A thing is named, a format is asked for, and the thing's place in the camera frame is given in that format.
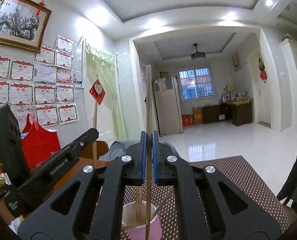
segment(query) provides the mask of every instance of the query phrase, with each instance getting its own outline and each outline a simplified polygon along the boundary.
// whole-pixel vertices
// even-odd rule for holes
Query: doorway
[[[272,94],[270,90],[270,79],[268,75],[265,82],[260,78],[261,70],[259,69],[259,59],[264,64],[260,48],[250,52],[247,57],[253,83],[254,118],[255,122],[272,128]]]

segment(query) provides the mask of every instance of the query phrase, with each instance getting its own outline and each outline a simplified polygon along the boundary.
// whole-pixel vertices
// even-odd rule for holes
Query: chair backrest
[[[99,159],[99,157],[103,156],[109,151],[109,146],[107,142],[105,141],[96,141],[96,157]],[[81,155],[82,158],[87,159],[93,159],[93,145],[90,144],[88,147],[86,147]]]

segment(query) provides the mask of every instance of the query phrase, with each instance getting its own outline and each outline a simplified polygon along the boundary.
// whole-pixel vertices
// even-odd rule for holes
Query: glossy tile floor
[[[277,132],[252,123],[234,126],[229,121],[185,128],[183,134],[159,137],[172,144],[188,162],[242,155],[278,194],[296,160],[297,131]]]

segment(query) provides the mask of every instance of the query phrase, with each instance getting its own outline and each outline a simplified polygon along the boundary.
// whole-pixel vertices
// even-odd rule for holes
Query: paper cup
[[[123,206],[122,212],[122,226],[125,227],[125,231],[132,240],[145,240],[145,211],[146,211],[146,201],[140,204],[141,210],[140,221],[144,222],[144,225],[137,227],[128,227],[129,224],[135,224],[136,222],[136,210],[135,202],[127,203]],[[151,215],[153,215],[156,210],[156,206],[151,204]],[[162,237],[162,228],[158,214],[151,220],[149,240],[160,240]]]

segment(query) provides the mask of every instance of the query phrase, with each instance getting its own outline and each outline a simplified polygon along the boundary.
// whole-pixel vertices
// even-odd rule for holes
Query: white refrigerator
[[[154,91],[160,135],[183,133],[177,79],[171,77],[173,88]]]

